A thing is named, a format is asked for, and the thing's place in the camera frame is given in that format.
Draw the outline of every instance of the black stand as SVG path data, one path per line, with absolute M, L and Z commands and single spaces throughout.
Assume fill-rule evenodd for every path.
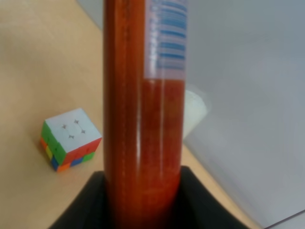
M 103 172 L 95 172 L 74 202 L 50 229 L 112 229 Z M 174 207 L 172 229 L 247 229 L 204 188 L 188 167 Z

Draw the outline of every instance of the plastic bottle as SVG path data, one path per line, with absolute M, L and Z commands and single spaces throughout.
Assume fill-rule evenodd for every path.
M 186 0 L 105 0 L 104 170 L 118 229 L 166 228 L 180 181 Z

